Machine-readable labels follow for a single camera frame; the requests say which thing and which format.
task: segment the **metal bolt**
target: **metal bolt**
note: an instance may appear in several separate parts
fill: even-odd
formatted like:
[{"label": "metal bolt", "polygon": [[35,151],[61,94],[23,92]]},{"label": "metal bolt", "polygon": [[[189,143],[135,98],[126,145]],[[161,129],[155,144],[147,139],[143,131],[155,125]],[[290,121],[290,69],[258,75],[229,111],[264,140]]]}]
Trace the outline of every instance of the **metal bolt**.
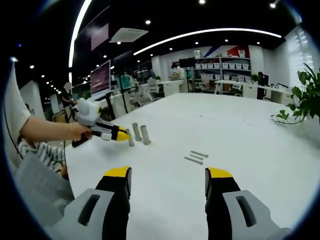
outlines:
[{"label": "metal bolt", "polygon": [[197,161],[197,160],[191,159],[191,158],[189,158],[189,157],[187,157],[187,156],[185,156],[184,158],[187,159],[187,160],[189,160],[189,161],[192,161],[192,162],[194,162],[194,163],[200,164],[200,165],[203,165],[203,164],[204,164],[202,161]]},{"label": "metal bolt", "polygon": [[148,131],[147,131],[147,126],[146,125],[141,126],[141,133],[142,133],[142,138],[143,138],[143,144],[144,145],[149,145],[151,143],[151,141],[149,139],[149,135],[148,135]]},{"label": "metal bolt", "polygon": [[135,146],[135,143],[134,143],[134,140],[132,139],[132,136],[130,134],[130,130],[129,129],[126,129],[126,133],[130,136],[129,138],[129,146],[130,147],[134,147]]},{"label": "metal bolt", "polygon": [[191,157],[194,157],[194,158],[196,158],[196,159],[199,159],[199,160],[201,160],[201,161],[204,159],[203,157],[195,156],[195,155],[192,155],[192,154],[190,154],[190,156],[191,156]]},{"label": "metal bolt", "polygon": [[140,132],[139,132],[139,127],[138,127],[138,123],[132,123],[132,127],[133,127],[133,131],[134,131],[134,135],[135,135],[135,140],[136,141],[141,141],[142,138],[140,136]]},{"label": "metal bolt", "polygon": [[193,153],[193,154],[198,154],[198,155],[203,156],[203,157],[205,157],[205,158],[208,158],[208,157],[209,157],[209,155],[202,154],[202,153],[199,153],[199,152],[196,152],[196,151],[190,151],[190,152]]}]

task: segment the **striped shirt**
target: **striped shirt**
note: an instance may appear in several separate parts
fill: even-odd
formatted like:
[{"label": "striped shirt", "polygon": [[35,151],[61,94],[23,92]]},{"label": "striped shirt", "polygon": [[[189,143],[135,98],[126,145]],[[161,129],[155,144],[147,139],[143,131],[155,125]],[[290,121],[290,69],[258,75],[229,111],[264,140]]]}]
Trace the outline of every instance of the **striped shirt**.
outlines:
[{"label": "striped shirt", "polygon": [[35,142],[35,148],[31,147],[24,139],[18,145],[18,150],[24,157],[28,152],[33,152],[38,159],[49,169],[58,173],[66,164],[65,151],[46,142]]}]

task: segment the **bracelet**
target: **bracelet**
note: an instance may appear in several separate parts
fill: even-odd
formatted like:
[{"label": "bracelet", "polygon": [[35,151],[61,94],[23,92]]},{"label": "bracelet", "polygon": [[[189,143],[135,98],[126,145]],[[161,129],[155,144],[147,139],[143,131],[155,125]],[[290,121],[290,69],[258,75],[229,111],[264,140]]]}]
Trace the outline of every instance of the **bracelet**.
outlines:
[{"label": "bracelet", "polygon": [[73,127],[72,127],[72,124],[69,123],[69,125],[70,125],[70,128],[71,128],[71,132],[72,132],[72,134],[73,134],[73,136],[74,136],[74,135],[75,135],[75,131],[74,131]]}]

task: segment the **white table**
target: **white table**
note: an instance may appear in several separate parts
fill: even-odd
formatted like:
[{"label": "white table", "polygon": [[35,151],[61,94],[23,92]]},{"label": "white table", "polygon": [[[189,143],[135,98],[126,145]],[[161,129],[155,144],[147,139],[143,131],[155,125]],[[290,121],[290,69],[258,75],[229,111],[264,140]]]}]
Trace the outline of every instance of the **white table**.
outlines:
[{"label": "white table", "polygon": [[290,98],[290,95],[292,94],[292,92],[278,89],[278,88],[273,88],[269,86],[260,86],[255,84],[249,84],[243,81],[232,81],[232,80],[218,80],[218,81],[215,81],[215,84],[221,84],[222,90],[223,90],[223,84],[241,85],[243,87],[243,97],[253,98],[253,99],[257,99],[257,88],[265,89],[267,91],[271,91],[271,98],[270,98],[271,102],[284,104],[284,105],[292,103],[292,99]]},{"label": "white table", "polygon": [[[151,145],[93,137],[66,148],[74,196],[106,171],[132,167],[128,240],[205,240],[205,168],[229,171],[242,190],[269,207],[279,227],[294,227],[320,182],[320,149],[298,125],[274,123],[281,104],[226,95],[178,93],[126,114],[115,124],[146,125]],[[209,154],[204,165],[184,159]]]}]

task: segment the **ceiling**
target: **ceiling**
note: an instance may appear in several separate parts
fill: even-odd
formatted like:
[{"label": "ceiling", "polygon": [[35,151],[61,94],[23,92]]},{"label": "ceiling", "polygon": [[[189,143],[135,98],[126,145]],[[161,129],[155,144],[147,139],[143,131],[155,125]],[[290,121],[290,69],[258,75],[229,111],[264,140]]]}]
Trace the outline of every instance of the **ceiling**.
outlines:
[{"label": "ceiling", "polygon": [[[181,34],[215,28],[248,28],[284,37],[296,25],[282,2],[271,9],[270,0],[206,0],[204,5],[200,5],[198,0],[92,0],[80,27],[79,39],[88,38],[89,28],[85,27],[89,23],[90,28],[100,28],[109,23],[109,40],[119,28],[147,30],[148,33],[132,43],[118,45],[107,40],[93,51],[88,50],[88,46],[76,47],[73,68],[69,69],[72,32],[83,0],[27,2],[20,6],[20,18],[23,19],[15,29],[13,42],[16,47],[12,56],[18,59],[16,75],[19,86],[30,80],[38,82],[41,98],[54,92],[51,84],[62,89],[68,81],[69,72],[72,72],[73,84],[80,83],[97,64],[101,65],[129,50],[136,52]],[[150,20],[151,24],[146,25],[146,20]],[[133,56],[133,59],[146,62],[151,59],[150,54],[164,55],[171,52],[169,48],[179,51],[227,44],[256,45],[257,42],[261,47],[273,50],[283,41],[283,38],[252,32],[201,33],[166,42]]]}]

